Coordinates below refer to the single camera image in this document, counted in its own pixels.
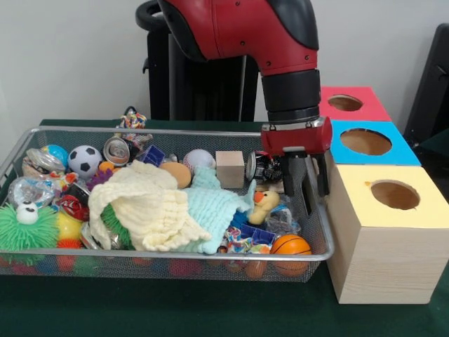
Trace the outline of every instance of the orange ball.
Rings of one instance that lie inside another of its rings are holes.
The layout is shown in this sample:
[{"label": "orange ball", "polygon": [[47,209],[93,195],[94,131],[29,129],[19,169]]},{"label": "orange ball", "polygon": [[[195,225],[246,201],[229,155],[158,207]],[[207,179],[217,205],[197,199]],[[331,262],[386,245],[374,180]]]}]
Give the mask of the orange ball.
[{"label": "orange ball", "polygon": [[106,173],[107,170],[114,170],[114,165],[113,163],[110,163],[108,161],[104,161],[102,162],[99,166],[98,166],[98,170],[102,171],[103,173]]},{"label": "orange ball", "polygon": [[261,279],[266,269],[266,261],[250,261],[245,268],[245,273],[250,279]]},{"label": "orange ball", "polygon": [[[289,234],[280,237],[274,242],[271,254],[283,255],[311,255],[309,244],[302,237]],[[303,275],[308,267],[308,262],[275,262],[274,267],[277,272],[287,277],[297,277]]]}]

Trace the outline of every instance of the white baseball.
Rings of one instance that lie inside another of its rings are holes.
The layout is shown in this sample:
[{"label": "white baseball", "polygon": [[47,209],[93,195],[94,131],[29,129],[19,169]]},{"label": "white baseball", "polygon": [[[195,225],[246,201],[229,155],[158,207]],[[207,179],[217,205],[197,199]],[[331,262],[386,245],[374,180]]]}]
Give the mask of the white baseball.
[{"label": "white baseball", "polygon": [[214,169],[217,164],[213,156],[206,150],[193,150],[186,154],[183,164],[187,166],[192,174],[195,172],[195,167],[205,166]]}]

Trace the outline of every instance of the clear plastic wrapper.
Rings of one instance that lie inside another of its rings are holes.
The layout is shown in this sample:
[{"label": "clear plastic wrapper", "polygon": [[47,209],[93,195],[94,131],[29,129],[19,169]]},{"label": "clear plastic wrapper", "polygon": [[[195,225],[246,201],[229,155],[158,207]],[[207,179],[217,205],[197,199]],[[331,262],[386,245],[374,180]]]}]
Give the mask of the clear plastic wrapper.
[{"label": "clear plastic wrapper", "polygon": [[55,196],[53,182],[30,177],[15,179],[8,189],[8,200],[14,207],[24,201],[34,202],[39,208],[48,206]]},{"label": "clear plastic wrapper", "polygon": [[267,231],[275,233],[276,237],[286,234],[300,235],[301,227],[293,218],[290,207],[290,198],[283,197],[281,203],[265,219]]}]

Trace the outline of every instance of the blue box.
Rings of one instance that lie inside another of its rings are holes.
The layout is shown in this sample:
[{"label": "blue box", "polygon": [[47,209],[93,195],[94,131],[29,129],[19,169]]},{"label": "blue box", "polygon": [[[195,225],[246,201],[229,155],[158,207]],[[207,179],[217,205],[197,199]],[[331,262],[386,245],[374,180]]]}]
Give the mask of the blue box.
[{"label": "blue box", "polygon": [[389,121],[332,121],[330,152],[336,164],[421,166]]}]

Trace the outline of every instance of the white wall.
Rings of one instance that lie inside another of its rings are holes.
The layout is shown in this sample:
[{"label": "white wall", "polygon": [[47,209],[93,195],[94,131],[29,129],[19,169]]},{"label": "white wall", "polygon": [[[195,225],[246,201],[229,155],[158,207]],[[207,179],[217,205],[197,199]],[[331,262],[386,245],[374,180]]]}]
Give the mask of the white wall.
[{"label": "white wall", "polygon": [[11,134],[43,118],[112,119],[129,105],[148,113],[142,2],[0,0],[0,161]]},{"label": "white wall", "polygon": [[[327,86],[372,86],[403,129],[448,0],[312,0]],[[266,120],[257,97],[257,119]]]},{"label": "white wall", "polygon": [[[43,118],[148,113],[145,0],[0,0],[0,161]],[[373,86],[394,121],[407,120],[448,0],[312,0],[325,85]],[[257,97],[257,119],[265,119]]]}]

